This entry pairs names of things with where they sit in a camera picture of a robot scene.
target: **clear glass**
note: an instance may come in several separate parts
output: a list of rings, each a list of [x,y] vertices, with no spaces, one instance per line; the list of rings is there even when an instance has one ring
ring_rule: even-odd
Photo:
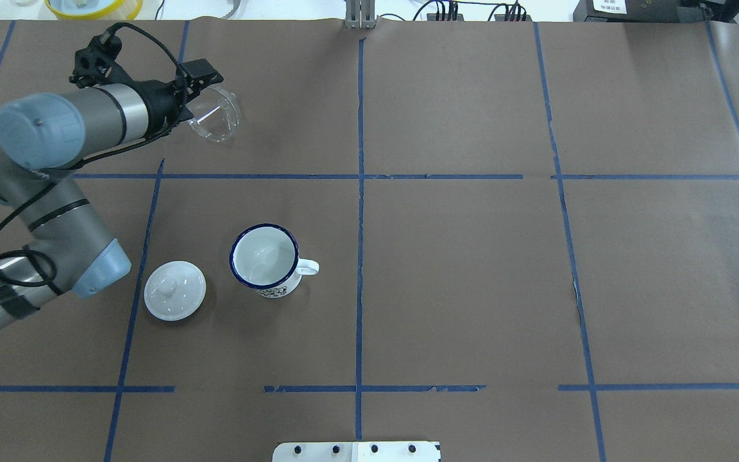
[[[193,118],[187,122],[193,131],[210,141],[226,141],[234,137],[241,122],[241,109],[230,93],[219,85],[202,90],[187,108]]]

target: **white mug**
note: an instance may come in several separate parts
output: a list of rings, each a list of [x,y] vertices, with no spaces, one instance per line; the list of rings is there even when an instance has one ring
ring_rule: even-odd
[[[317,275],[316,261],[298,257],[290,231],[272,223],[244,230],[230,250],[230,269],[244,286],[261,296],[279,298],[298,287],[302,275]]]

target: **gray cable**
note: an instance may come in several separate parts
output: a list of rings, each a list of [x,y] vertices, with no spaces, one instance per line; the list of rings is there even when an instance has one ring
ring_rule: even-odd
[[[241,6],[241,0],[232,0],[232,9],[230,12],[226,13],[226,15],[223,15],[222,19],[229,19],[232,17],[232,15],[235,14],[235,12],[238,11],[238,7]]]

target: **white bracket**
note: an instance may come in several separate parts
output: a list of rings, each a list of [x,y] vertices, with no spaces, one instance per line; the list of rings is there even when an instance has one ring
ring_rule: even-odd
[[[433,441],[350,441],[282,443],[273,462],[441,462],[441,445]]]
[[[375,0],[346,0],[347,29],[375,29]]]

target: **yellow rim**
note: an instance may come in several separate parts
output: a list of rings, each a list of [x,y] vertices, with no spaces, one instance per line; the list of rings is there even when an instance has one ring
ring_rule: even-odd
[[[141,2],[143,0],[138,0],[138,2],[135,5],[135,8],[133,9],[133,12],[130,14],[127,19],[135,19],[136,15],[139,14],[139,11],[141,10]],[[106,17],[106,15],[114,12],[116,9],[118,9],[121,4],[123,4],[125,0],[115,0],[115,2],[111,3],[108,8],[99,10],[97,12],[88,13],[86,15],[68,15],[65,13],[62,13],[58,11],[56,8],[53,8],[53,6],[50,5],[50,0],[44,0],[44,4],[47,5],[47,8],[50,9],[51,12],[53,12],[56,17],[60,19],[71,19],[71,20],[88,20],[88,19],[99,19],[102,17]]]

